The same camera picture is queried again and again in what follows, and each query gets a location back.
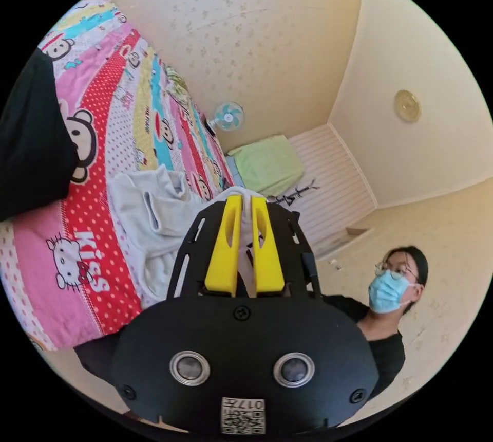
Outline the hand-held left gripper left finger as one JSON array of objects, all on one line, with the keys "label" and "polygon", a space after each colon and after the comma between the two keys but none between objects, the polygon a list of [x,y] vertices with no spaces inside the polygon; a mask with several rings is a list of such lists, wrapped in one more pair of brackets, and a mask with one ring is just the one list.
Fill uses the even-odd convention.
[{"label": "hand-held left gripper left finger", "polygon": [[242,196],[227,198],[204,285],[208,292],[235,294],[241,236]]}]

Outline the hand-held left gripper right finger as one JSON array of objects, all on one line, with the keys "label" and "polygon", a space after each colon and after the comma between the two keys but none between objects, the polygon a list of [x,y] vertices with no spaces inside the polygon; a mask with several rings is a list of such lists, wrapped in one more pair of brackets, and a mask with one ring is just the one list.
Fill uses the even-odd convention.
[{"label": "hand-held left gripper right finger", "polygon": [[255,290],[257,293],[280,293],[285,287],[267,202],[251,198],[252,253]]}]

